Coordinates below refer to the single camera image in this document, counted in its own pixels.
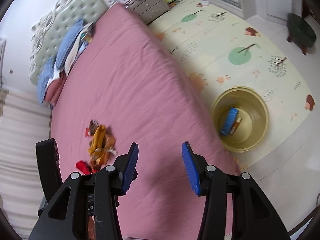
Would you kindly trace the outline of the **mustard yellow knit cloth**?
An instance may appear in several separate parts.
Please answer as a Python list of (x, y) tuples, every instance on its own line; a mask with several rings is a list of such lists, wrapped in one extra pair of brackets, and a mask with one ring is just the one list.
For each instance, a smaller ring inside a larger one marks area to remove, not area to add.
[(94, 163), (94, 169), (98, 172), (102, 166), (106, 165), (111, 155), (117, 155), (115, 149), (116, 139), (110, 130), (99, 124), (94, 135), (90, 135), (92, 140), (89, 142), (90, 161)]

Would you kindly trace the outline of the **red cloth bag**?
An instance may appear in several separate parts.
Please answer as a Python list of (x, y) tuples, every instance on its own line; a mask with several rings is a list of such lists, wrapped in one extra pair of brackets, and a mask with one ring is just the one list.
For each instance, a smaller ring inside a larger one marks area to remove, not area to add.
[(81, 160), (78, 161), (75, 166), (84, 175), (89, 175), (96, 172), (96, 170), (94, 169), (94, 163), (92, 161), (88, 163), (86, 161)]

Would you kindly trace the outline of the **red snack wrapper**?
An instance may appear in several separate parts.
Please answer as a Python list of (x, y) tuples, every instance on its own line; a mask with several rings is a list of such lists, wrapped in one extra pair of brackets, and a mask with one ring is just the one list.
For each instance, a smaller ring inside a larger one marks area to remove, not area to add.
[(89, 128), (87, 127), (85, 129), (85, 137), (89, 137), (91, 134), (90, 134), (90, 131), (89, 131)]

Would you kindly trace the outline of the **brown knit hat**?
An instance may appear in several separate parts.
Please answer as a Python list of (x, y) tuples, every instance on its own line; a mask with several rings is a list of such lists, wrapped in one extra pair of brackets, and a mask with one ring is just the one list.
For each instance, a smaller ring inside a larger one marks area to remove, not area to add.
[(94, 135), (98, 127), (99, 127), (99, 122), (97, 120), (91, 120), (88, 127), (89, 134)]

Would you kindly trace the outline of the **yellow round trash bin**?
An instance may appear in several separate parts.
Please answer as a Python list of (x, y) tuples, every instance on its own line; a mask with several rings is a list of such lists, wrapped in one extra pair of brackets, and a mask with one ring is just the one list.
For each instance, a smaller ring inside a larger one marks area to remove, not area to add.
[(269, 128), (269, 112), (263, 98), (253, 89), (230, 88), (212, 104), (211, 116), (223, 146), (234, 153), (256, 148)]

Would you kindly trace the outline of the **white striped curtain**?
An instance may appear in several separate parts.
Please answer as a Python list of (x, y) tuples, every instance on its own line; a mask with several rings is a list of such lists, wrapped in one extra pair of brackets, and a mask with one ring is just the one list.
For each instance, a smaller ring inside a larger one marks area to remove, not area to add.
[(34, 96), (1, 89), (1, 211), (28, 239), (43, 198), (35, 146), (49, 138), (51, 111)]

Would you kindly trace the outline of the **blue box in bin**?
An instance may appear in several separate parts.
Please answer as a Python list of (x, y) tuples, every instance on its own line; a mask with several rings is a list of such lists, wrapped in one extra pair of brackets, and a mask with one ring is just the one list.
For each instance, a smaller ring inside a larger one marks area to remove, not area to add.
[(239, 111), (236, 108), (231, 108), (228, 112), (227, 112), (227, 116), (225, 119), (225, 122), (223, 124), (223, 127), (221, 128), (220, 134), (227, 136), (229, 134), (229, 132), (231, 131), (237, 116), (238, 116)]

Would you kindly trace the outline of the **small brown bottle box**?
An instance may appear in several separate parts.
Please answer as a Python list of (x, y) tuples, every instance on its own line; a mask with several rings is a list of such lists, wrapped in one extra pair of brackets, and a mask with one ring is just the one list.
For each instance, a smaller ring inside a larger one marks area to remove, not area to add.
[(237, 128), (239, 127), (240, 123), (242, 121), (242, 118), (239, 116), (237, 117), (237, 119), (235, 120), (233, 126), (231, 127), (231, 130), (229, 132), (230, 135), (233, 135), (234, 132), (237, 130)]

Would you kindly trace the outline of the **blue and pink folded bedding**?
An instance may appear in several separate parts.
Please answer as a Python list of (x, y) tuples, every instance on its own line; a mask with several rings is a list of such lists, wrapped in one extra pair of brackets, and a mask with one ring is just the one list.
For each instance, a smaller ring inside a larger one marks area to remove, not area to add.
[(50, 104), (54, 107), (60, 97), (67, 76), (64, 68), (58, 69), (55, 57), (51, 56), (39, 75), (37, 83), (37, 99), (39, 105)]

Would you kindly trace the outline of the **pink bed sheet mattress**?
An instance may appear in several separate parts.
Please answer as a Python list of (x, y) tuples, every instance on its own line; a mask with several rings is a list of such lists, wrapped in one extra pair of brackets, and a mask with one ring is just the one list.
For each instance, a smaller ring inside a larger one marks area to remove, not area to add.
[(73, 66), (52, 112), (60, 171), (66, 179), (89, 158), (91, 120), (110, 127), (119, 154), (138, 144), (138, 177), (121, 197), (124, 236), (197, 239), (204, 202), (190, 187), (181, 156), (194, 153), (223, 172), (240, 170), (222, 146), (208, 109), (182, 68), (131, 10), (114, 5)]

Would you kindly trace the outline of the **cartoon tree play mat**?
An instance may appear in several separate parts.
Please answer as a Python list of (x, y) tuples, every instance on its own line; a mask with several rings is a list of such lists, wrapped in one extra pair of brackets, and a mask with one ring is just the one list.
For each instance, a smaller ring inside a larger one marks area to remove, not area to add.
[(282, 144), (316, 109), (287, 56), (225, 9), (184, 0), (149, 27), (201, 94), (217, 130), (229, 109), (238, 109), (240, 125), (220, 139), (241, 169)]

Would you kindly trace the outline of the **blue pillow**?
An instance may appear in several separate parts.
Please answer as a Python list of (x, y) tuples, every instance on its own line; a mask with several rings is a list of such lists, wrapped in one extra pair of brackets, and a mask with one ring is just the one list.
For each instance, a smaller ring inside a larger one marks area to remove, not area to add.
[(63, 68), (64, 62), (66, 60), (67, 54), (71, 50), (77, 36), (79, 35), (80, 31), (82, 31), (84, 27), (84, 19), (79, 18), (67, 31), (65, 34), (60, 47), (57, 51), (55, 66), (58, 70), (61, 70)]

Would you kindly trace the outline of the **green tufted headboard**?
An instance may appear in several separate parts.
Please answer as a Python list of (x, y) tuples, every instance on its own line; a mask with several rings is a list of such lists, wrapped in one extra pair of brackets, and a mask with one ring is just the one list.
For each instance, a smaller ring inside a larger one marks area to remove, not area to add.
[(46, 61), (57, 54), (67, 31), (82, 18), (97, 22), (116, 0), (58, 0), (53, 9), (32, 27), (29, 80), (36, 85)]

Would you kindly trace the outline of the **grey bedside drawer cabinet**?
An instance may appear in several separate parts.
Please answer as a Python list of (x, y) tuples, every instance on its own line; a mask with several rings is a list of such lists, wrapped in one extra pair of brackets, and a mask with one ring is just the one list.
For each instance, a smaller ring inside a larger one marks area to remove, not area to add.
[(136, 13), (146, 25), (170, 11), (164, 0), (136, 0), (128, 8)]

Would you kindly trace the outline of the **dark green round stool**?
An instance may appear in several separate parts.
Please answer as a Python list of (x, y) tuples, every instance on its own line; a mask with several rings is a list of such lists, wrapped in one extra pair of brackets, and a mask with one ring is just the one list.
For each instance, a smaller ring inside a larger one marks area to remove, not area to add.
[(302, 48), (302, 53), (307, 54), (308, 48), (313, 47), (317, 40), (316, 33), (306, 20), (290, 13), (287, 17), (288, 37), (287, 42), (296, 41)]

